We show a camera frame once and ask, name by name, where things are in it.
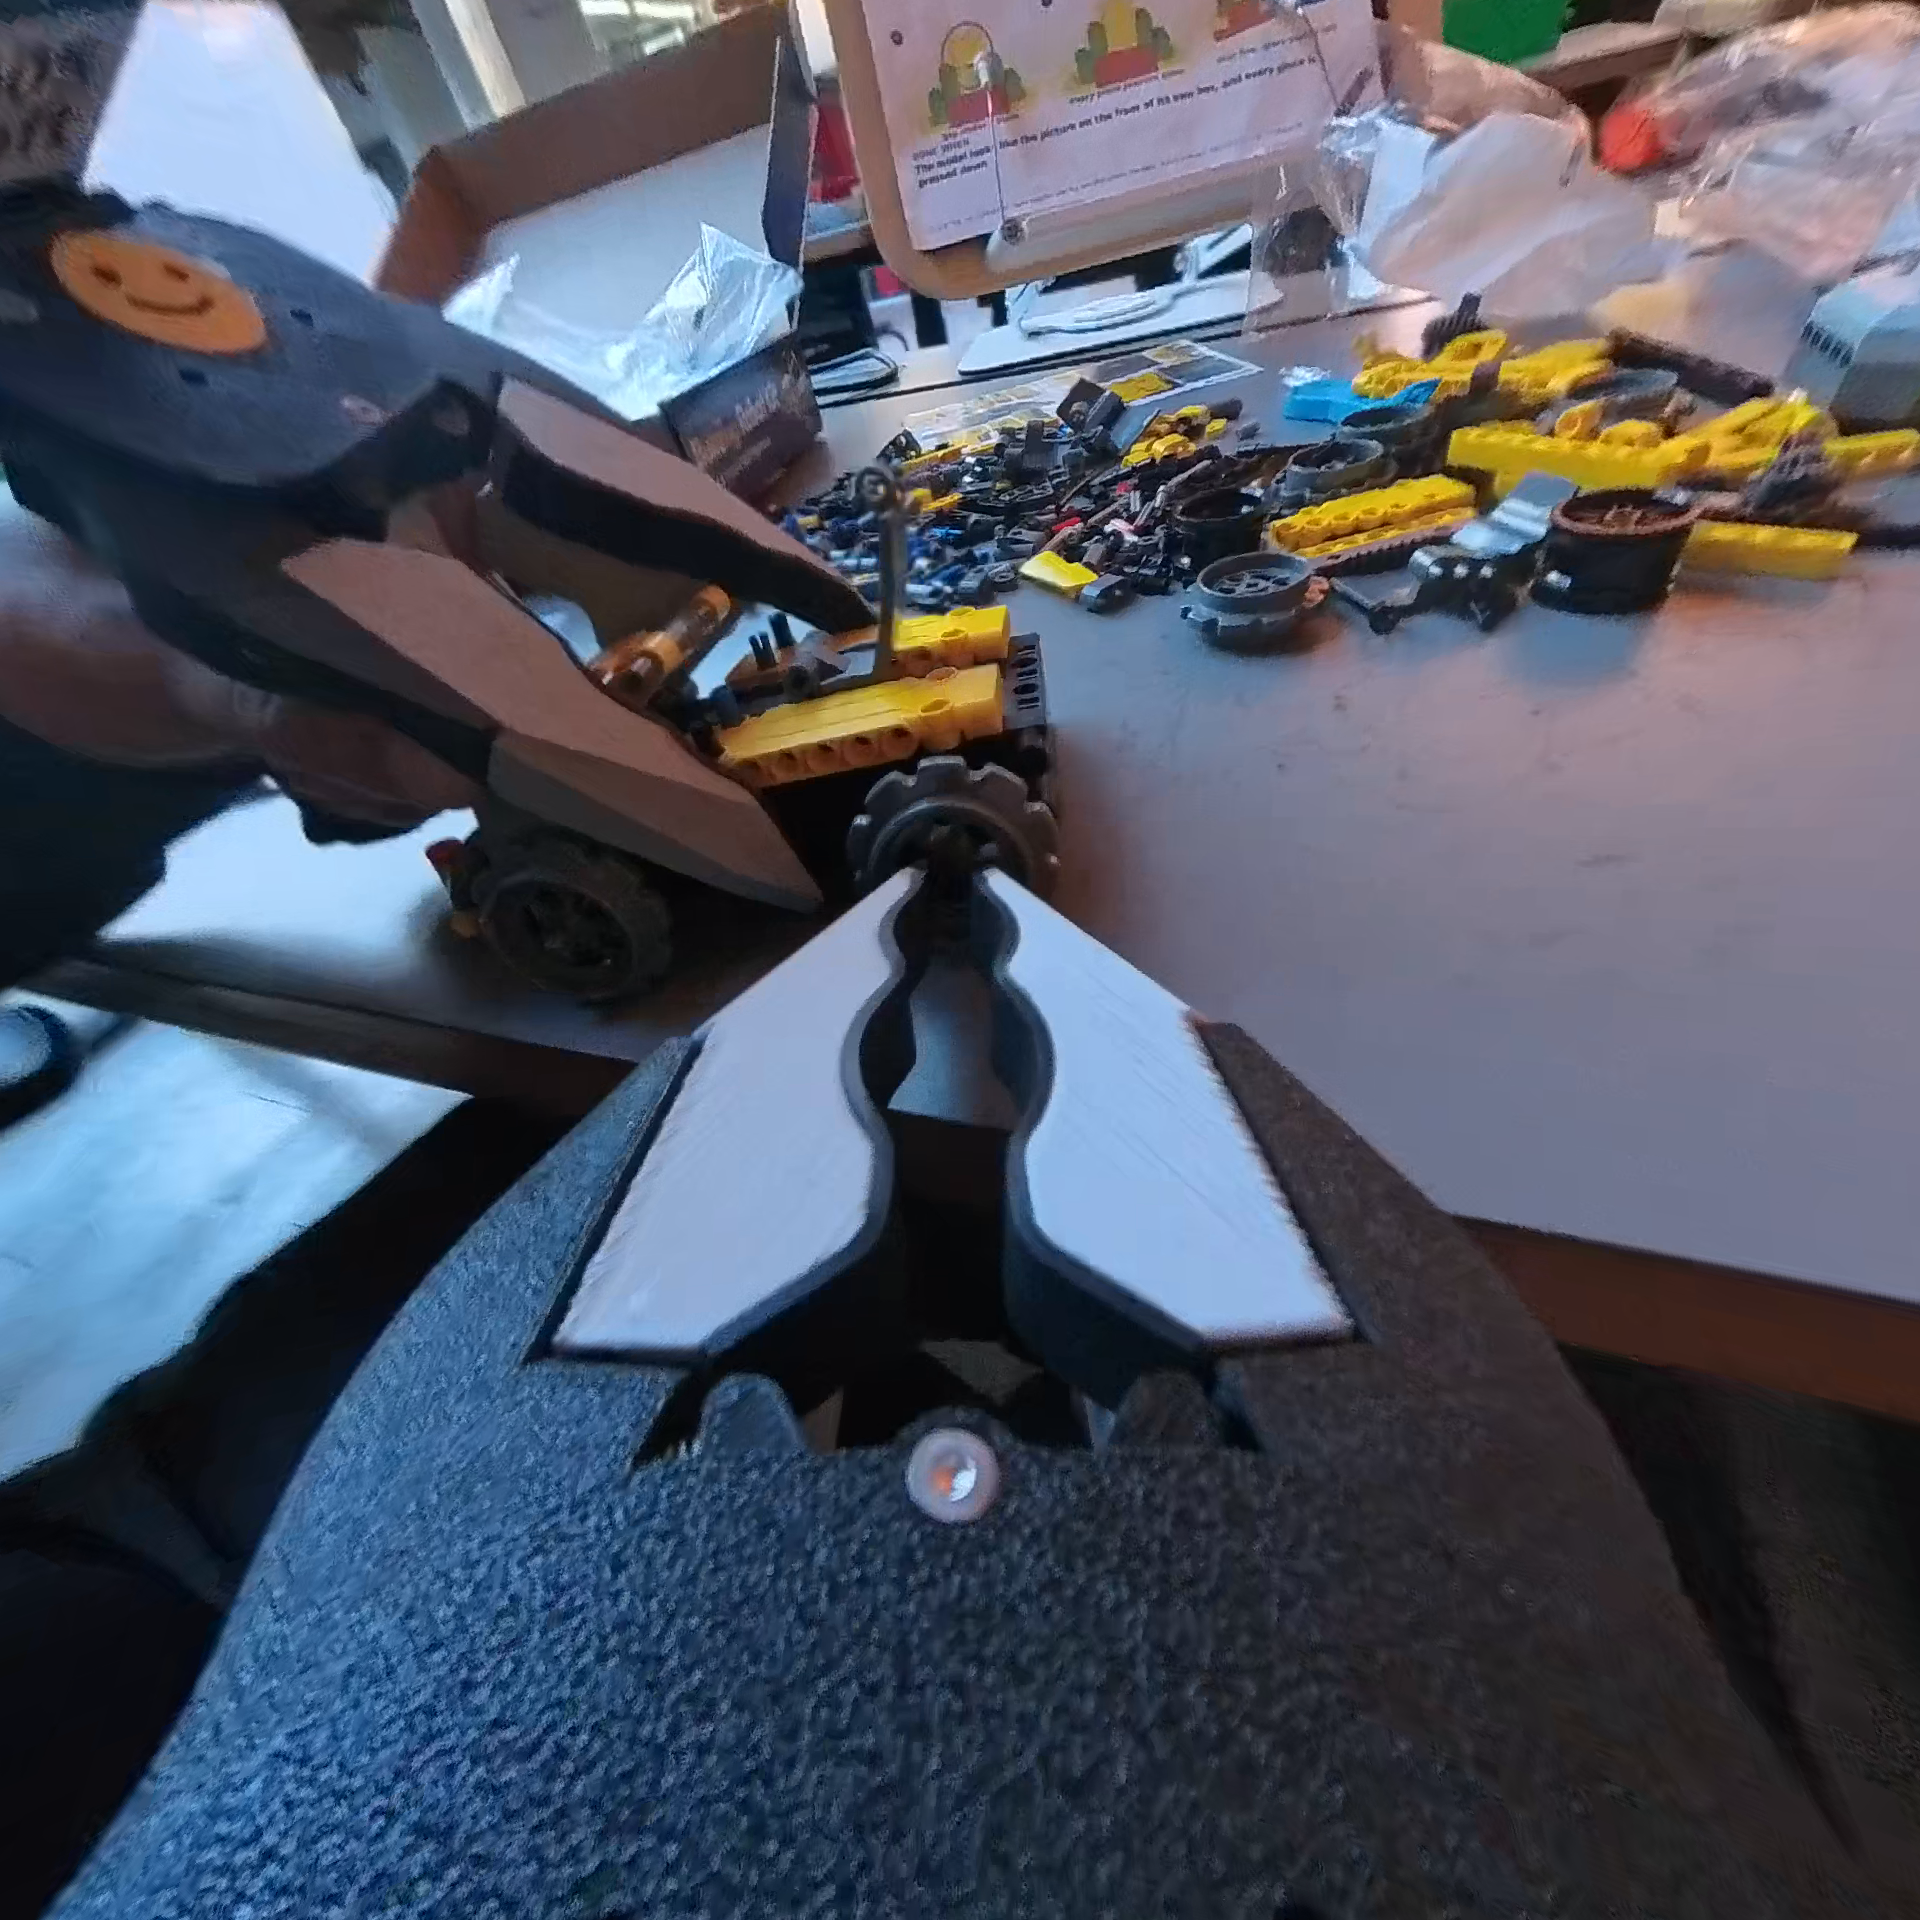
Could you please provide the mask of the grey wheel hub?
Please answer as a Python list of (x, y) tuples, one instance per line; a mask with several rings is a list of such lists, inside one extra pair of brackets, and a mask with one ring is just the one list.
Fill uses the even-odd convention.
[(1395, 457), (1376, 441), (1308, 442), (1281, 464), (1268, 509), (1290, 518), (1308, 507), (1373, 490), (1389, 483), (1391, 474)]
[(1216, 652), (1270, 657), (1303, 638), (1328, 592), (1330, 583), (1308, 562), (1257, 551), (1200, 569), (1181, 619)]

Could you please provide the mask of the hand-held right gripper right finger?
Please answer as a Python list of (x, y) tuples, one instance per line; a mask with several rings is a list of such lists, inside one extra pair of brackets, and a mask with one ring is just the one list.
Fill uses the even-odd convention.
[(1352, 1342), (1187, 1000), (1001, 873), (981, 969), (1020, 1107), (1003, 1301), (1044, 1372), (1114, 1411), (1148, 1375)]

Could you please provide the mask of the cardboard box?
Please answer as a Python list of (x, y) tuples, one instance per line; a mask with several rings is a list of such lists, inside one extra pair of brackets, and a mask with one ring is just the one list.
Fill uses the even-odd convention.
[[(375, 286), (443, 310), (488, 263), (532, 249), (659, 290), (719, 226), (804, 270), (818, 90), (789, 6), (741, 11), (673, 51), (574, 84), (427, 152)], [(639, 417), (741, 498), (818, 442), (795, 336)]]

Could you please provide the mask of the person's left forearm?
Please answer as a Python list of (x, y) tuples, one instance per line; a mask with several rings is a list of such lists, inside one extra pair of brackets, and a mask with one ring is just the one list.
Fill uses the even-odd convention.
[(2, 989), (88, 948), (167, 845), (255, 793), (248, 762), (115, 767), (2, 721)]

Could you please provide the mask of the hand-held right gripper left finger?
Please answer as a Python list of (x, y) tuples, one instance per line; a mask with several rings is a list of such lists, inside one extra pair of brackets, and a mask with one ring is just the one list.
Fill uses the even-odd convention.
[(904, 986), (884, 879), (692, 1038), (554, 1330), (564, 1356), (723, 1362), (818, 1301), (888, 1218), (891, 1143), (861, 1039)]

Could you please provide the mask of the black brick connector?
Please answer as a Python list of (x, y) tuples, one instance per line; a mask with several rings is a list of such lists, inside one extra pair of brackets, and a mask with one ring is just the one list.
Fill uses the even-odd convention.
[(1376, 638), (1391, 638), (1404, 623), (1426, 613), (1492, 633), (1522, 613), (1536, 572), (1539, 541), (1483, 553), (1463, 541), (1439, 541), (1409, 553), (1409, 583), (1395, 592), (1368, 592), (1347, 578), (1328, 578), (1328, 588), (1330, 597)]

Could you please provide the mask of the grey brick motor box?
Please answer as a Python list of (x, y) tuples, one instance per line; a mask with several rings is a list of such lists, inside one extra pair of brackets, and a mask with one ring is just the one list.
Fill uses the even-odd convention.
[(1915, 424), (1915, 253), (1866, 263), (1820, 293), (1779, 381), (1847, 434)]

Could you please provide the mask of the printed instruction board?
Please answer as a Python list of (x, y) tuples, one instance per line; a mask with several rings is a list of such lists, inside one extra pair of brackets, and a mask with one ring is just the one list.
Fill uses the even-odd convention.
[(824, 5), (878, 258), (924, 296), (1246, 220), (1382, 100), (1370, 5)]

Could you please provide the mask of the black toy tire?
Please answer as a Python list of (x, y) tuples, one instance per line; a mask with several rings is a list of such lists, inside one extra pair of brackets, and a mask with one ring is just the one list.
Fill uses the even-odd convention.
[(1575, 490), (1547, 519), (1531, 606), (1610, 619), (1658, 610), (1698, 519), (1669, 490)]
[(1170, 509), (1171, 551), (1187, 575), (1265, 551), (1268, 507), (1254, 487), (1187, 490)]

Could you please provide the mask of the light blue brick blade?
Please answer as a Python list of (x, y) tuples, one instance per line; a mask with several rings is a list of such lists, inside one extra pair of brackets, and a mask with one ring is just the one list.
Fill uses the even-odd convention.
[(1409, 381), (1389, 397), (1363, 397), (1352, 381), (1303, 376), (1290, 381), (1281, 397), (1281, 417), (1296, 424), (1342, 424), (1370, 408), (1429, 408), (1439, 391), (1439, 376)]

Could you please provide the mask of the white tray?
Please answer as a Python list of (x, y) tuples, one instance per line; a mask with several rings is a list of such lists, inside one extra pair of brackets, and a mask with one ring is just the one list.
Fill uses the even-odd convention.
[(957, 354), (957, 374), (986, 376), (1207, 329), (1268, 336), (1417, 302), (1363, 270), (1324, 211), (1308, 208), (1185, 241), (1171, 280), (1149, 290), (1066, 302), (1053, 282), (1020, 286), (1001, 296), (1003, 324)]

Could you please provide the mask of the person's left hand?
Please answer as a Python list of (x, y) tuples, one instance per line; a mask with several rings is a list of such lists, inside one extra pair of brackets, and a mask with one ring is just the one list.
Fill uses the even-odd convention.
[(255, 770), (349, 825), (418, 829), (479, 788), (354, 710), (262, 691), (167, 650), (129, 591), (2, 494), (2, 718), (133, 770)]

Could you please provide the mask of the pile of small brick pieces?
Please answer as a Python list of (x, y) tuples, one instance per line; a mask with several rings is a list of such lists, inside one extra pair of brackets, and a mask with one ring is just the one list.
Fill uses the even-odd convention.
[(850, 468), (768, 518), (878, 613), (997, 606), (1023, 591), (1020, 566), (1039, 551), (1095, 569), (1104, 578), (1077, 606), (1119, 613), (1193, 578), (1170, 534), (1181, 494), (1254, 487), (1268, 503), (1296, 452), (1237, 398), (1149, 408), (1130, 424), (1119, 404), (1083, 397), (1066, 423), (944, 442), (891, 436), (876, 454), (894, 481), (891, 509), (876, 507), (869, 474)]

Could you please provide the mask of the grey desk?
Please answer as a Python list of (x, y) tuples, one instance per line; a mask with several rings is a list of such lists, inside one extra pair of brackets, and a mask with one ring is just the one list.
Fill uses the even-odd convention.
[(1915, 553), (1492, 638), (1020, 591), (1060, 895), (1575, 1350), (1915, 1421)]

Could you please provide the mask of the yellow toy brick vehicle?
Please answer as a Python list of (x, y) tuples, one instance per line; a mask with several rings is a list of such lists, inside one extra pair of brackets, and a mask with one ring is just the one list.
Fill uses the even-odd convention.
[[(663, 625), (586, 652), (589, 687), (663, 721), (692, 755), (745, 783), (799, 854), (824, 903), (871, 889), (904, 864), (1001, 868), (1053, 897), (1062, 873), (1053, 807), (1053, 721), (1039, 638), (1009, 606), (954, 606), (920, 572), (924, 487), (878, 457), (795, 519), (822, 556), (863, 566), (871, 625), (795, 638), (780, 613), (747, 657), (700, 687), (741, 606), (702, 588)], [(673, 956), (669, 909), (692, 879), (523, 801), (488, 801), (465, 838), (424, 851), (448, 928), (488, 947), (546, 993), (612, 1005), (652, 989)]]

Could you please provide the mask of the green box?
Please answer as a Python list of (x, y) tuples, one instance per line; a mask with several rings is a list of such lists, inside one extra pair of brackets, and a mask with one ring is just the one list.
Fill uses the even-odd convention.
[(1558, 51), (1571, 5), (1439, 5), (1445, 43), (1474, 57), (1517, 65)]

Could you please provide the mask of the pile of yellow brick beams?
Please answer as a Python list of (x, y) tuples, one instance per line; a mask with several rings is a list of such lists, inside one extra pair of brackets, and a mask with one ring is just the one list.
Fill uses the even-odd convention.
[(1391, 481), (1268, 512), (1268, 551), (1328, 575), (1389, 569), (1541, 468), (1698, 503), (1690, 562), (1715, 572), (1828, 578), (1855, 553), (1915, 553), (1915, 430), (1847, 434), (1799, 390), (1632, 329), (1512, 348), (1466, 324), (1415, 351), (1354, 336), (1363, 397), (1426, 376), (1429, 408), (1370, 408), (1324, 436), (1376, 441)]

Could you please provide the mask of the sticker sheet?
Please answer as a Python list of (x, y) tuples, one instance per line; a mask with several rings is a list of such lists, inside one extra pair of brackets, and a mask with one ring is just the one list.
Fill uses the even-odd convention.
[(966, 384), (957, 398), (901, 417), (916, 442), (944, 442), (1009, 424), (1066, 423), (1066, 408), (1083, 390), (1110, 391), (1119, 404), (1187, 397), (1222, 381), (1259, 374), (1248, 358), (1193, 340), (1163, 340), (1139, 351), (1119, 351), (1087, 365), (1034, 369), (1020, 381)]

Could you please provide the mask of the grey brick panel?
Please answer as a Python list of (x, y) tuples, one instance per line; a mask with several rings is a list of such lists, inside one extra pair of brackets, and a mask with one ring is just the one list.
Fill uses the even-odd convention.
[(1575, 481), (1531, 468), (1517, 475), (1492, 509), (1456, 528), (1447, 545), (1478, 566), (1502, 566), (1531, 553), (1551, 534), (1553, 512), (1571, 503), (1575, 490)]

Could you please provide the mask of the crumpled clear plastic bag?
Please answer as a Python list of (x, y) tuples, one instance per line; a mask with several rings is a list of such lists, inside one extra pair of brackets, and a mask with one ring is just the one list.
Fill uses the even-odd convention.
[(443, 302), (443, 319), (639, 423), (785, 340), (799, 293), (799, 266), (702, 224), (652, 293), (520, 249)]

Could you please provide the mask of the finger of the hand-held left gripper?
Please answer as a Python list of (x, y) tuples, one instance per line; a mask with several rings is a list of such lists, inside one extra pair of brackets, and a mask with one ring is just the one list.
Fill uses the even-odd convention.
[(685, 457), (529, 381), (496, 408), (488, 531), (529, 583), (584, 602), (609, 629), (652, 623), (669, 583), (846, 633), (876, 613), (833, 566)]
[(600, 691), (465, 566), (341, 537), (283, 572), (496, 727), (496, 798), (723, 895), (822, 909), (822, 884), (745, 783)]

